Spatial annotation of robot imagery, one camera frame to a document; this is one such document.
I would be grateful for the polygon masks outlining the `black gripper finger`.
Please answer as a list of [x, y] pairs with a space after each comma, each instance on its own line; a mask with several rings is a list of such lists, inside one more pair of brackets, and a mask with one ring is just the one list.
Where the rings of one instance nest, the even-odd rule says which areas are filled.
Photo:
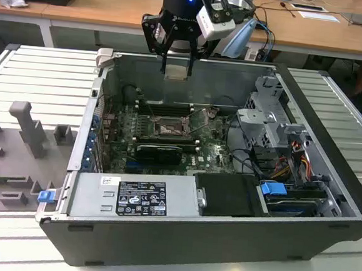
[[[149, 51], [157, 54], [162, 59], [161, 72], [164, 74], [168, 51], [176, 40], [176, 21], [170, 13], [160, 13], [159, 15], [145, 14], [142, 17], [141, 25]], [[156, 37], [158, 27], [161, 27], [165, 33], [162, 42], [158, 42]]]
[[190, 36], [189, 37], [189, 45], [190, 45], [190, 56], [189, 63], [187, 68], [187, 76], [191, 76], [193, 72], [193, 64], [198, 59], [207, 59], [211, 56], [214, 49], [214, 41], [206, 41], [204, 47], [198, 48], [197, 37]]

